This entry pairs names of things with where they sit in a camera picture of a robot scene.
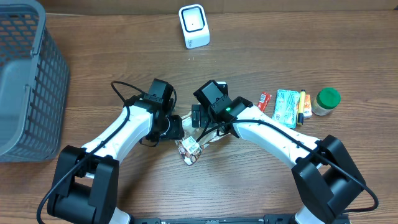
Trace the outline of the green lidded beige jar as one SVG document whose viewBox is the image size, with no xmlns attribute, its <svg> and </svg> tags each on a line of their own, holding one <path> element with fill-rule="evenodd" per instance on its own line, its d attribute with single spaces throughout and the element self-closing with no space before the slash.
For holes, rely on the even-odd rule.
<svg viewBox="0 0 398 224">
<path fill-rule="evenodd" d="M 334 88 L 322 89 L 312 101 L 312 112 L 324 116 L 335 109 L 341 101 L 341 95 Z"/>
</svg>

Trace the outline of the yellow highlighter pen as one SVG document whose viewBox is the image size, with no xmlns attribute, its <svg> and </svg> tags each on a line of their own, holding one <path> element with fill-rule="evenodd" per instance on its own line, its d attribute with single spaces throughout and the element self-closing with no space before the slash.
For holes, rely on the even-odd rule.
<svg viewBox="0 0 398 224">
<path fill-rule="evenodd" d="M 306 91 L 301 90 L 298 103 L 297 124 L 303 125 Z"/>
</svg>

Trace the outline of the red stick snack packet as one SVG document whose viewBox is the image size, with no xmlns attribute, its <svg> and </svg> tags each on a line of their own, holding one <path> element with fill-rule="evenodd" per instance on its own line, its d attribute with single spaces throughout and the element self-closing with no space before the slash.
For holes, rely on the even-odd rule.
<svg viewBox="0 0 398 224">
<path fill-rule="evenodd" d="M 268 103 L 270 102 L 272 95 L 267 92 L 262 92 L 257 107 L 262 111 L 265 112 Z"/>
</svg>

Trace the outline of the teal orange snack pack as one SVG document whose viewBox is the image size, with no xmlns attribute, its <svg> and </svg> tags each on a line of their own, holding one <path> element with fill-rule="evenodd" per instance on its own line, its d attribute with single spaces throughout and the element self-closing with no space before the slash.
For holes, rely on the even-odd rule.
<svg viewBox="0 0 398 224">
<path fill-rule="evenodd" d="M 290 129 L 296 128 L 299 98 L 300 93 L 297 91 L 277 90 L 272 119 Z"/>
</svg>

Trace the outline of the small orange snack box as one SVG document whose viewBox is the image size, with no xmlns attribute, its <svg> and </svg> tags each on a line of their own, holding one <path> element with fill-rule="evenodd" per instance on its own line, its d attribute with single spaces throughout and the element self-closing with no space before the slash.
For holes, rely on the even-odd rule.
<svg viewBox="0 0 398 224">
<path fill-rule="evenodd" d="M 312 117 L 312 104 L 310 95 L 308 94 L 305 95 L 303 116 L 305 119 L 309 119 Z"/>
</svg>

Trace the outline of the beige brown snack pouch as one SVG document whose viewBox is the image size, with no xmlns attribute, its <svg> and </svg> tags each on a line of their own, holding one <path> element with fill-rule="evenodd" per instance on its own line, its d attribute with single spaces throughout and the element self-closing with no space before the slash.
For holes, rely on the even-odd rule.
<svg viewBox="0 0 398 224">
<path fill-rule="evenodd" d="M 192 126 L 191 112 L 182 116 L 182 128 L 184 131 L 184 137 L 181 140 L 176 140 L 175 143 L 183 161 L 188 166 L 196 163 L 206 147 L 222 138 L 222 136 L 216 135 L 216 131 L 213 131 L 201 138 L 199 142 L 196 142 L 204 129 L 194 128 Z"/>
</svg>

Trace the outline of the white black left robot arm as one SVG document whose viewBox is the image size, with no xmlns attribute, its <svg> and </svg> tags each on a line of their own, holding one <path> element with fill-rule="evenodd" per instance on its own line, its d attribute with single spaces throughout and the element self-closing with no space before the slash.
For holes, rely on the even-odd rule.
<svg viewBox="0 0 398 224">
<path fill-rule="evenodd" d="M 177 94 L 171 84 L 154 79 L 149 91 L 121 98 L 118 118 L 82 147 L 67 145 L 59 154 L 52 188 L 37 209 L 70 223 L 134 223 L 117 207 L 119 168 L 136 144 L 181 140 L 182 119 L 173 115 Z"/>
</svg>

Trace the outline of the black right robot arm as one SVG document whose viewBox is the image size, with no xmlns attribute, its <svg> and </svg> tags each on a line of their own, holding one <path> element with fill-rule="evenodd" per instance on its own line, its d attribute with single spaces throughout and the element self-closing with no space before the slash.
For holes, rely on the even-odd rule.
<svg viewBox="0 0 398 224">
<path fill-rule="evenodd" d="M 333 223 L 364 190 L 365 181 L 343 143 L 300 134 L 265 115 L 249 100 L 231 100 L 228 89 L 214 80 L 194 92 L 221 129 L 265 149 L 291 171 L 304 204 L 295 223 Z"/>
</svg>

